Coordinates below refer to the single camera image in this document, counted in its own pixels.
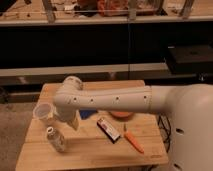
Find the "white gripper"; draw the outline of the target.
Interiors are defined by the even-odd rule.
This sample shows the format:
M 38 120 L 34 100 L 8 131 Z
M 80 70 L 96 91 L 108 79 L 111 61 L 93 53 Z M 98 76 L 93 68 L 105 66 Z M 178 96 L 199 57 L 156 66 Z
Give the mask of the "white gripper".
M 79 127 L 77 114 L 76 114 L 76 111 L 73 109 L 54 107 L 53 116 L 60 122 L 66 123 L 68 126 L 72 127 L 74 130 L 77 130 Z

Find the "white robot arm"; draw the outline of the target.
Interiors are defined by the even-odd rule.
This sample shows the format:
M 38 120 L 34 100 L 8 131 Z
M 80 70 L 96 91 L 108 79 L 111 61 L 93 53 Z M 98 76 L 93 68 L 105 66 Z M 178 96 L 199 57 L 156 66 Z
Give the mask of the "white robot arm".
M 79 78 L 69 76 L 53 104 L 55 115 L 67 124 L 79 109 L 167 116 L 173 126 L 169 171 L 213 171 L 213 85 L 85 90 Z

